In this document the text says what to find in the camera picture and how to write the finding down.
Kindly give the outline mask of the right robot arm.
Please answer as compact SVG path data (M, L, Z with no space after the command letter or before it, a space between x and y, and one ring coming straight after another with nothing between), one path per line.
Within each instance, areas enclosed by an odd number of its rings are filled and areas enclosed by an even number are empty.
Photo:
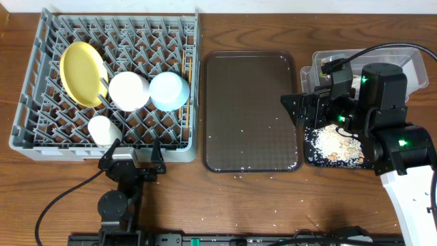
M436 244L436 149L430 134L407 122L407 76L400 66L363 66L358 98L344 59L322 66L331 86L281 97L294 126L334 124L363 145L364 157L395 207L407 245Z

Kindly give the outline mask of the pink white bowl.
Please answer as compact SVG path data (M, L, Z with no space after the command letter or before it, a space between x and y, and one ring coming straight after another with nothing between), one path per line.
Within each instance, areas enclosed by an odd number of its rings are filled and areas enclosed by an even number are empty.
M121 72L109 83L109 96L122 111L136 111L150 99L150 84L134 72Z

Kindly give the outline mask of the white paper cup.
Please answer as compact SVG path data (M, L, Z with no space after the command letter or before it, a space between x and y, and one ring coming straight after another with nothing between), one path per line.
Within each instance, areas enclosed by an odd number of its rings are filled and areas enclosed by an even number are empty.
M109 148L116 139L122 140L122 132L103 115L94 116L87 125L94 143L101 148Z

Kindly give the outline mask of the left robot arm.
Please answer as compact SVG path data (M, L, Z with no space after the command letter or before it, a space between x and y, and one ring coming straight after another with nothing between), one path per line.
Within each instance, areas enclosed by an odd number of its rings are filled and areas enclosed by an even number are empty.
M117 183L117 189L106 192L98 202L101 230L105 234L133 233L137 228L143 185L156 182L159 174L167 172L158 141L152 148L152 166L146 168L137 166L133 148L122 148L120 144L116 139L98 163L98 168Z

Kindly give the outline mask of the yellow round plate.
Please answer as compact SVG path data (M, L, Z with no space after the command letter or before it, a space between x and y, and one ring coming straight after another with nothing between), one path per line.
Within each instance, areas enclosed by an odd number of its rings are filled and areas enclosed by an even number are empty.
M86 42L72 43L61 55L61 82L71 99L84 107L102 104L108 89L101 79L108 81L107 70L99 52Z

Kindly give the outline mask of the white paper napkin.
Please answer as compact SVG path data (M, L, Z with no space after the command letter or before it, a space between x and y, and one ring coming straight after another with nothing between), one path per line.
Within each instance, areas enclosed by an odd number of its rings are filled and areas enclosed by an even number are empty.
M353 80L352 80L352 87L355 90L359 90L361 86L361 76L358 75L353 75Z

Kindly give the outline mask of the light blue bowl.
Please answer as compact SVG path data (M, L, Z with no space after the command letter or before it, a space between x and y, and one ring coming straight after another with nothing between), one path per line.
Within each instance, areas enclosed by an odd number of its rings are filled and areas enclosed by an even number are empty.
M150 83L153 105L161 111L175 111L188 100L188 83L174 72L162 72Z

